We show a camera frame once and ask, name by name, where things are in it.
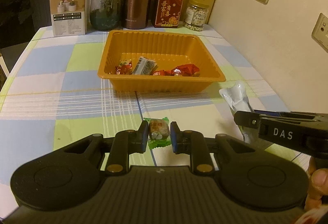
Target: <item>plastic tray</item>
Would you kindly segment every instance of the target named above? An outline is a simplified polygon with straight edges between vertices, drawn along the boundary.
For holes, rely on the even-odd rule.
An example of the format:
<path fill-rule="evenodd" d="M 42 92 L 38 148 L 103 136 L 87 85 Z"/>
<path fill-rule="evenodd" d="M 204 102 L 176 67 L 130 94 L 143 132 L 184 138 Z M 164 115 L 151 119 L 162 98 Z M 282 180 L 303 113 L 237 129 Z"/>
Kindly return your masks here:
<path fill-rule="evenodd" d="M 183 64 L 195 64 L 199 77 L 117 75 L 115 66 L 131 59 L 133 68 L 140 56 L 157 62 L 155 70 L 171 70 Z M 117 91 L 183 91 L 200 92 L 212 82 L 224 82 L 219 66 L 195 35 L 147 32 L 111 31 L 101 58 L 98 76 L 110 79 Z"/>

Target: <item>jar lid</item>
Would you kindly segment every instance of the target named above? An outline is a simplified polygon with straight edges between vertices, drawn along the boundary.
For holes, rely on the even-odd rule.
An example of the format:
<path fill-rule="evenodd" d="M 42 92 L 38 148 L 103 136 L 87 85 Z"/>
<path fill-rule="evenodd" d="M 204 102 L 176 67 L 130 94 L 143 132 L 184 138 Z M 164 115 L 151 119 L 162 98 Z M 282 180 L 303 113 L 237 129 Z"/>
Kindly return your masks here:
<path fill-rule="evenodd" d="M 204 0 L 189 0 L 189 3 L 202 8 L 209 7 L 209 4 L 207 4 Z"/>

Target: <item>fingernail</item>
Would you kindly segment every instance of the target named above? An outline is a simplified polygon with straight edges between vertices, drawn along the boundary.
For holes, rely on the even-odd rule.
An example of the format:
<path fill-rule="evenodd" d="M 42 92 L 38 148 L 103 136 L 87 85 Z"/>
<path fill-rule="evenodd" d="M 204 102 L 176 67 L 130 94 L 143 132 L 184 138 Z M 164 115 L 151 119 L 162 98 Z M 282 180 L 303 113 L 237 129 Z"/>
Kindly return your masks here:
<path fill-rule="evenodd" d="M 318 187 L 321 187 L 327 178 L 327 173 L 323 170 L 317 170 L 312 175 L 312 183 Z"/>

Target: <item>white wall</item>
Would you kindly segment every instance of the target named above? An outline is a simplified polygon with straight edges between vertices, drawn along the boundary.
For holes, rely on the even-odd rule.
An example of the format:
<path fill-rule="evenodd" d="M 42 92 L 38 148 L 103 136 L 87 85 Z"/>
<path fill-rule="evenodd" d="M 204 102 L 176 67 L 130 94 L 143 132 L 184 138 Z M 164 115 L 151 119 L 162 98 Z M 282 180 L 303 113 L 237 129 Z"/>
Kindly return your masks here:
<path fill-rule="evenodd" d="M 312 38 L 328 0 L 216 0 L 209 24 L 290 110 L 328 113 L 328 53 Z"/>

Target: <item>glass jar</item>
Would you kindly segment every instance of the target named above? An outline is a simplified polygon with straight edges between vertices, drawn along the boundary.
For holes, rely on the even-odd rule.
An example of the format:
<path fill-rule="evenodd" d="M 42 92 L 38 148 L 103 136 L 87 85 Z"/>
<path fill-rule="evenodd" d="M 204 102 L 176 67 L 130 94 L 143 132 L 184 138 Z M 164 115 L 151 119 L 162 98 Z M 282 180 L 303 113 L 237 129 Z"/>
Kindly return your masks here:
<path fill-rule="evenodd" d="M 209 5 L 204 0 L 189 0 L 184 26 L 193 31 L 202 31 Z"/>
<path fill-rule="evenodd" d="M 121 0 L 91 0 L 90 22 L 98 31 L 109 31 L 119 26 Z"/>

